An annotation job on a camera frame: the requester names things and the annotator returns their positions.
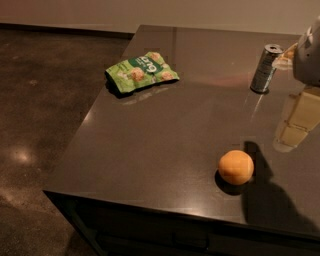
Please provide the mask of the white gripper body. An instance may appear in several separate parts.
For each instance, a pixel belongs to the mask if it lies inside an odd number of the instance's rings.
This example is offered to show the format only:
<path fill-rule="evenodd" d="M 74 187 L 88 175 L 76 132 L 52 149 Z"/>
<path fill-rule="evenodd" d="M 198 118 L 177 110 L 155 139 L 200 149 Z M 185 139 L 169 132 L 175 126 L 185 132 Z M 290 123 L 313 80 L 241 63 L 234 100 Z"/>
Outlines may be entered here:
<path fill-rule="evenodd" d="M 320 16 L 298 40 L 293 74 L 306 85 L 320 86 Z"/>

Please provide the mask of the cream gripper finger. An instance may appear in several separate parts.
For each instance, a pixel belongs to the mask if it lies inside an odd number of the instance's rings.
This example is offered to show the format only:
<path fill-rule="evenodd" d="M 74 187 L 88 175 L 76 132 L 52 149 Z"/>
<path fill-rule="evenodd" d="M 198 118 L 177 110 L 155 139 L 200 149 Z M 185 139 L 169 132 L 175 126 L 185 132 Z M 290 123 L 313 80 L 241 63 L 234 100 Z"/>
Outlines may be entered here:
<path fill-rule="evenodd" d="M 290 94 L 275 132 L 274 148 L 284 153 L 292 151 L 319 123 L 320 88 L 305 87 L 298 95 Z"/>
<path fill-rule="evenodd" d="M 295 43 L 280 54 L 272 63 L 272 67 L 279 70 L 292 70 L 295 50 L 298 44 Z"/>

